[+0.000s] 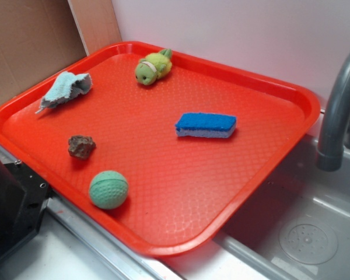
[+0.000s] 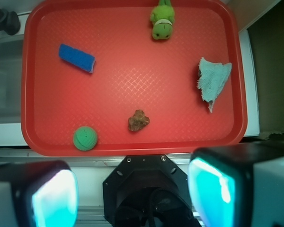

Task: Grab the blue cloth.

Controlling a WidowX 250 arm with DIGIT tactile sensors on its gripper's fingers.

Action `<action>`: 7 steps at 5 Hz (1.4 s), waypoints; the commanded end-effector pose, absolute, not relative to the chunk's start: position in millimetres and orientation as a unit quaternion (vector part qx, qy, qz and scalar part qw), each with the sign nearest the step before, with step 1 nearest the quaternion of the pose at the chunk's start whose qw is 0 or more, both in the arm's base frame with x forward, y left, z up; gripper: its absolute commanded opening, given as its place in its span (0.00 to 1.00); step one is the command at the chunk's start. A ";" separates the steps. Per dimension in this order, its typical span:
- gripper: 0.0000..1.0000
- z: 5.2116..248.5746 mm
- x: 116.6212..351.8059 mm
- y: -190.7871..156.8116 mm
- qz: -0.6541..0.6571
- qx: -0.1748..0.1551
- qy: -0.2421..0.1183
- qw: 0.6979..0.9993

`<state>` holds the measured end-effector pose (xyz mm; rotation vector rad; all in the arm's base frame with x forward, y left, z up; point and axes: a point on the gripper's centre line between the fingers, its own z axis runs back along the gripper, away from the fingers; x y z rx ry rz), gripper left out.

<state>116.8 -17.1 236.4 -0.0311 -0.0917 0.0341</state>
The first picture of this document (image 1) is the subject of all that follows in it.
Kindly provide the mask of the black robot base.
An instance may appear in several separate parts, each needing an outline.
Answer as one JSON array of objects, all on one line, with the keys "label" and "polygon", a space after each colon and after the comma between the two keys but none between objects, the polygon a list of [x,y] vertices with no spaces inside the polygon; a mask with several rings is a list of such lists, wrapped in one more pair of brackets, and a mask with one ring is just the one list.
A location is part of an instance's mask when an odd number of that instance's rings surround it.
[{"label": "black robot base", "polygon": [[38,234],[49,192],[25,163],[0,160],[0,263]]}]

